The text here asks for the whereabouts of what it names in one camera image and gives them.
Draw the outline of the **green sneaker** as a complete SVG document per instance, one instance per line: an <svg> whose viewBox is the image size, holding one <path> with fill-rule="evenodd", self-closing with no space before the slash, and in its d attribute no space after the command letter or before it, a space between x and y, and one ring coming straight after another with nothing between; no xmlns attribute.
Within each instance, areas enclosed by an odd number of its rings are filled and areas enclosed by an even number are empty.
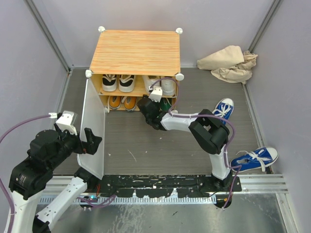
<svg viewBox="0 0 311 233"><path fill-rule="evenodd" d="M160 101L160 109L163 112L168 112L173 106L172 98L162 98Z"/></svg>

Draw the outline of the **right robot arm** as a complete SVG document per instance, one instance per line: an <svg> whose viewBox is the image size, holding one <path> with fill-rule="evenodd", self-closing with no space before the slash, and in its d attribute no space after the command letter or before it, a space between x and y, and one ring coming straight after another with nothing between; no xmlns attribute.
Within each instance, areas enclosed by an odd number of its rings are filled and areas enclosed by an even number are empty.
<svg viewBox="0 0 311 233"><path fill-rule="evenodd" d="M226 120L234 110L230 98L220 100L211 112L204 109L199 113L178 114L160 109L160 104L148 97L138 101L138 108L146 123L156 130L183 131L193 135L201 149L209 154L212 166L212 182L218 191L225 191L232 182L232 172L227 164L225 146L228 143L229 129Z"/></svg>

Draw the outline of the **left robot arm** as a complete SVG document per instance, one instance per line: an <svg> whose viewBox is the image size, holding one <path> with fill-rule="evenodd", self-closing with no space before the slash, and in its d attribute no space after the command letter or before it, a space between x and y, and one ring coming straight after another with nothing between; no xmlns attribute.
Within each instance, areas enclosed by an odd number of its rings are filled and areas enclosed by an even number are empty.
<svg viewBox="0 0 311 233"><path fill-rule="evenodd" d="M71 203L84 192L97 188L97 178L79 168L67 187L45 210L36 208L53 171L72 153L94 155L102 141L90 128L85 128L86 141L79 135L60 129L40 131L31 141L28 157L14 167L9 181L13 207L8 216L7 233L49 233Z"/></svg>

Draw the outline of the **orange sneaker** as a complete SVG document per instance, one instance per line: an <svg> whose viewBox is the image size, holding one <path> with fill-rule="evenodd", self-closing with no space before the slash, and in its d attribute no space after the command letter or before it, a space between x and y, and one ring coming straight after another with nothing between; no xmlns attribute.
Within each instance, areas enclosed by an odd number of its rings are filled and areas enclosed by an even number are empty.
<svg viewBox="0 0 311 233"><path fill-rule="evenodd" d="M123 103L124 108L128 112L132 112L135 110L137 105L137 97L133 96L124 96L121 99L121 103Z"/></svg>
<svg viewBox="0 0 311 233"><path fill-rule="evenodd" d="M110 110L117 110L121 106L121 96L104 96L105 97L105 112L109 113Z"/></svg>

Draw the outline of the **white cabinet door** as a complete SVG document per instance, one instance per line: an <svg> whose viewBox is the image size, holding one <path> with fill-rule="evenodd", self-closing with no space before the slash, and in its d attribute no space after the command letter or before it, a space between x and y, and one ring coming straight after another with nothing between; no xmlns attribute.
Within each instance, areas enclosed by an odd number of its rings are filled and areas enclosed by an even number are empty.
<svg viewBox="0 0 311 233"><path fill-rule="evenodd" d="M94 154L78 154L77 161L80 167L98 179L102 179L104 175L104 135L104 106L91 79L87 79L81 117L80 139L84 142L88 140L93 141L93 145L89 148Z"/></svg>

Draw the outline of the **black white sneaker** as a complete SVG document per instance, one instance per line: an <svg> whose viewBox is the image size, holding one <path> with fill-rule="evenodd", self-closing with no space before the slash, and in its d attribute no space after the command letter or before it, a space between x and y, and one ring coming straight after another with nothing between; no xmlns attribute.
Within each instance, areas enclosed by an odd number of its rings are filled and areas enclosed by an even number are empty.
<svg viewBox="0 0 311 233"><path fill-rule="evenodd" d="M135 75L120 75L119 90L125 93L132 92L135 87L135 80Z"/></svg>
<svg viewBox="0 0 311 233"><path fill-rule="evenodd" d="M103 74L102 89L106 92L113 92L117 89L118 76L115 74Z"/></svg>

